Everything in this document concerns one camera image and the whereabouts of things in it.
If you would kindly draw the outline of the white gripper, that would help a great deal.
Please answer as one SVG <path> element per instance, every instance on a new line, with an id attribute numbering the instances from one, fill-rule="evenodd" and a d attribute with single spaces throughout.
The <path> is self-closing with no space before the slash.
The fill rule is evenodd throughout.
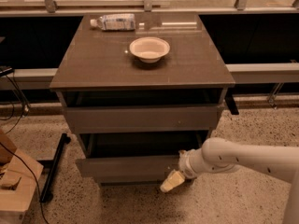
<path id="1" fill-rule="evenodd" d="M 203 160 L 202 151 L 200 148 L 180 150 L 178 154 L 179 171 L 171 171 L 166 180 L 162 183 L 160 190 L 164 193 L 167 193 L 168 191 L 181 185 L 185 181 L 185 177 L 188 179 L 194 179 L 200 175 Z"/>

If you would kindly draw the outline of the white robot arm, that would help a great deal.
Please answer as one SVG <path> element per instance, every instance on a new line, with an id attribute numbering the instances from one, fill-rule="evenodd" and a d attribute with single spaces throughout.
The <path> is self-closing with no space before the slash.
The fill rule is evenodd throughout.
<path id="1" fill-rule="evenodd" d="M 299 222 L 299 147 L 254 146 L 208 138 L 198 149 L 179 152 L 178 169 L 160 186 L 168 192 L 202 173 L 229 173 L 243 166 L 291 184 L 282 224 Z"/>

